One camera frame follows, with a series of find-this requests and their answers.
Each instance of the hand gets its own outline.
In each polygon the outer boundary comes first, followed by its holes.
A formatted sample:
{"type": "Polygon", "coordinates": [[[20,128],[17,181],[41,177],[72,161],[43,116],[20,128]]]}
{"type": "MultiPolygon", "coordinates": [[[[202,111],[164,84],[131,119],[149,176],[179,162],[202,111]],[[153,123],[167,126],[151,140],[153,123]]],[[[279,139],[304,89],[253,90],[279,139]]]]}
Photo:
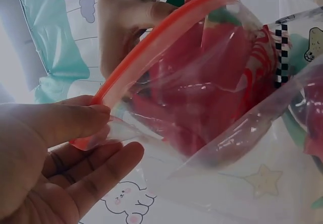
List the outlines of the hand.
{"type": "Polygon", "coordinates": [[[109,77],[139,42],[143,29],[155,27],[175,9],[154,0],[98,0],[102,75],[109,77]]]}
{"type": "Polygon", "coordinates": [[[76,224],[140,162],[139,143],[47,151],[106,125],[109,108],[81,106],[91,99],[0,105],[0,223],[76,224]]]}

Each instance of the clear plastic bag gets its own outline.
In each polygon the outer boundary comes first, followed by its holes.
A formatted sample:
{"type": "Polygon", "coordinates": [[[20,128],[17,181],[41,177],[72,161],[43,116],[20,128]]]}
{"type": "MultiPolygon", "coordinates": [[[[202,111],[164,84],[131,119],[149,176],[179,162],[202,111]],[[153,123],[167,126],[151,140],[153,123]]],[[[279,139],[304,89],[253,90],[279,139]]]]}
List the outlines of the clear plastic bag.
{"type": "Polygon", "coordinates": [[[111,108],[121,100],[192,156],[274,92],[277,65],[268,28],[239,0],[190,0],[125,58],[95,100],[111,108]]]}
{"type": "Polygon", "coordinates": [[[72,143],[140,137],[149,189],[221,223],[316,223],[322,26],[321,8],[263,26],[239,0],[190,0],[96,95],[121,120],[72,143]]]}

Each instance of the star print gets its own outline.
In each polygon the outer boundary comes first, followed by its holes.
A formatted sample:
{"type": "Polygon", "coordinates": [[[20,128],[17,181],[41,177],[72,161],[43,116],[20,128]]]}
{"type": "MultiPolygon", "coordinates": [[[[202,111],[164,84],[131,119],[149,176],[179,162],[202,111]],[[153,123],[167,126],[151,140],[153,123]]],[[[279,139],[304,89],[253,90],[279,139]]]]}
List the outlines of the star print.
{"type": "Polygon", "coordinates": [[[283,172],[271,171],[266,165],[262,164],[256,174],[243,177],[243,179],[253,186],[255,198],[260,198],[264,194],[278,196],[277,181],[282,174],[283,172]]]}

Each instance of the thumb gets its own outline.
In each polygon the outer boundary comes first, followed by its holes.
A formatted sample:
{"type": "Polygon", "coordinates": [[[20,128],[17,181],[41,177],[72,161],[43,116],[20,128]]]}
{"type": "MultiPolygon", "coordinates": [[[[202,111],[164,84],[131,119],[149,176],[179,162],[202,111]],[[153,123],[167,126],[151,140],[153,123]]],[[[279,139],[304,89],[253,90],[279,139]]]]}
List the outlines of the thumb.
{"type": "Polygon", "coordinates": [[[124,13],[123,24],[125,28],[153,28],[176,9],[176,6],[159,1],[138,3],[124,13]]]}
{"type": "Polygon", "coordinates": [[[50,148],[97,133],[108,123],[110,109],[104,105],[16,105],[5,115],[16,122],[17,130],[31,131],[34,140],[50,148]]]}

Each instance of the checkered strip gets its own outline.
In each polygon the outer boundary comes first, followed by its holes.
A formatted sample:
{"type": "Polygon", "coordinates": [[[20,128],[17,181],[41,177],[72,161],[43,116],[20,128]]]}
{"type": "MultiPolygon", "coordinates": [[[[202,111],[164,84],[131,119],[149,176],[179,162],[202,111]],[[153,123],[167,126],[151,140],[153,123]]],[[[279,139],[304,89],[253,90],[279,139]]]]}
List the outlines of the checkered strip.
{"type": "Polygon", "coordinates": [[[278,66],[276,69],[275,87],[280,88],[289,80],[289,64],[288,55],[290,50],[290,41],[288,36],[288,26],[286,24],[278,24],[275,30],[275,47],[278,55],[278,66]]]}

